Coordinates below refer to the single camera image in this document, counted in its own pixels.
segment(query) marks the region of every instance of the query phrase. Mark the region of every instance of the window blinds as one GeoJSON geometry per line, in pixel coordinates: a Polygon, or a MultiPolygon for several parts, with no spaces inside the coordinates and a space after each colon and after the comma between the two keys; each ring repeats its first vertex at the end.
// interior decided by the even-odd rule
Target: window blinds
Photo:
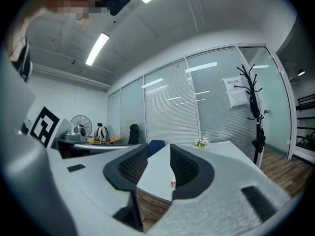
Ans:
{"type": "Polygon", "coordinates": [[[145,76],[147,142],[189,144],[198,138],[191,80],[179,60],[145,76]]]}
{"type": "Polygon", "coordinates": [[[146,143],[144,107],[143,107],[143,78],[122,88],[120,98],[120,134],[122,144],[128,144],[130,126],[139,127],[138,144],[146,143]]]}
{"type": "MultiPolygon", "coordinates": [[[[229,99],[223,78],[237,77],[242,58],[234,48],[200,54],[187,59],[198,104],[201,136],[211,142],[230,140],[253,160],[256,137],[255,121],[250,107],[229,107],[229,99]]],[[[248,82],[241,77],[245,87],[248,82]]]]}
{"type": "Polygon", "coordinates": [[[119,101],[120,90],[108,96],[107,128],[110,136],[120,136],[119,101]]]}

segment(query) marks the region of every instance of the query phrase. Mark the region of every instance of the black office chair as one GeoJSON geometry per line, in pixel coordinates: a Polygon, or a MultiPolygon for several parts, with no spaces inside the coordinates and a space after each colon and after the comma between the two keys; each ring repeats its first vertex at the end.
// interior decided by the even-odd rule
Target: black office chair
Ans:
{"type": "Polygon", "coordinates": [[[138,144],[139,139],[139,128],[137,124],[130,126],[130,136],[128,144],[138,144]]]}

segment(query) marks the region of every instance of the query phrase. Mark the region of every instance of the small plant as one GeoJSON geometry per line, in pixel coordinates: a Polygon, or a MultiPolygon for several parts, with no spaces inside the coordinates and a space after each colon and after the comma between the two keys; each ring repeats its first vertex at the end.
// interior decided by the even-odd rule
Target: small plant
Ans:
{"type": "Polygon", "coordinates": [[[197,148],[207,148],[209,143],[210,143],[210,141],[207,138],[205,138],[205,137],[203,137],[201,139],[198,138],[198,139],[193,141],[193,144],[197,148]]]}

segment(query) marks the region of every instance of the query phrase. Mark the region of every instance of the glass partition wall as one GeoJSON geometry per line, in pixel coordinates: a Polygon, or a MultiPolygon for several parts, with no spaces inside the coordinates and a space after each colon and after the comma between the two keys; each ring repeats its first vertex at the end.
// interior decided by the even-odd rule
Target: glass partition wall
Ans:
{"type": "Polygon", "coordinates": [[[134,123],[140,130],[138,143],[164,140],[167,144],[191,144],[198,137],[207,137],[211,142],[231,141],[253,160],[251,142],[256,138],[256,123],[248,119],[252,118],[249,99],[244,91],[229,92],[228,81],[248,87],[236,67],[243,64],[249,71],[249,65],[254,62],[269,66],[251,72],[257,73],[256,87],[263,87],[257,96],[262,99],[259,108],[266,118],[266,144],[287,157],[291,118],[285,85],[279,75],[275,76],[278,68],[269,59],[268,50],[255,47],[260,50],[256,52],[251,48],[231,46],[210,50],[141,76],[109,96],[108,104],[114,104],[108,106],[109,131],[117,134],[119,127],[123,144],[128,143],[129,127],[134,123]],[[264,114],[266,107],[270,116],[264,114]]]}

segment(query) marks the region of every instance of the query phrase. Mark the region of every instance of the glass door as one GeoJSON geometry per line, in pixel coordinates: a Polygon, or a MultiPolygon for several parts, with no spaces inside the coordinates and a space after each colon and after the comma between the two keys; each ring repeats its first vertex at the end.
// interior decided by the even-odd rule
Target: glass door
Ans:
{"type": "Polygon", "coordinates": [[[265,47],[240,48],[250,67],[257,74],[256,88],[262,100],[265,147],[283,157],[288,156],[291,139],[291,113],[283,78],[265,47]]]}

